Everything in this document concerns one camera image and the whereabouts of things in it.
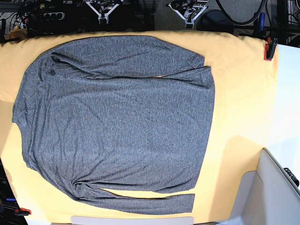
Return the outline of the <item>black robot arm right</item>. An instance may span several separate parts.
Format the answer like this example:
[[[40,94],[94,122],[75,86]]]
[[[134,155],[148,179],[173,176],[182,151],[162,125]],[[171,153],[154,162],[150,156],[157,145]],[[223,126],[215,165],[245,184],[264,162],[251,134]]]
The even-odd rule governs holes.
[[[85,3],[97,14],[100,25],[109,23],[109,15],[120,5],[122,0],[85,0]]]

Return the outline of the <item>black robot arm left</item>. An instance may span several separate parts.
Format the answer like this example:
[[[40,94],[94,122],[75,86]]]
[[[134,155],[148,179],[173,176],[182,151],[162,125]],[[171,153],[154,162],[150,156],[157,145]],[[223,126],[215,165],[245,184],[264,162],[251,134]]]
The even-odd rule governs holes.
[[[208,0],[173,0],[166,7],[175,12],[185,23],[185,29],[193,30],[195,21],[208,8]]]

